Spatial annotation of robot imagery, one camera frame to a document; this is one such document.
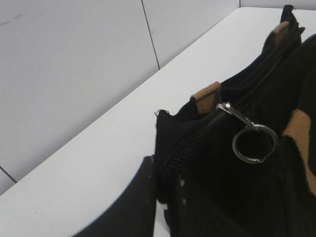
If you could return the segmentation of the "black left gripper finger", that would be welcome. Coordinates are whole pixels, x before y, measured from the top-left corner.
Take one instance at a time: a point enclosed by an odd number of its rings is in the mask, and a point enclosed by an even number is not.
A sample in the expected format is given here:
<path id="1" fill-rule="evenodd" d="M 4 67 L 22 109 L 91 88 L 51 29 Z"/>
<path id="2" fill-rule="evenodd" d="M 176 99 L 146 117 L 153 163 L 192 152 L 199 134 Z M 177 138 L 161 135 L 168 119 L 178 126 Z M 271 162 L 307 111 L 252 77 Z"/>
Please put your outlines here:
<path id="1" fill-rule="evenodd" d="M 77 237 L 152 237 L 156 216 L 154 157 L 144 157 L 118 199 Z"/>

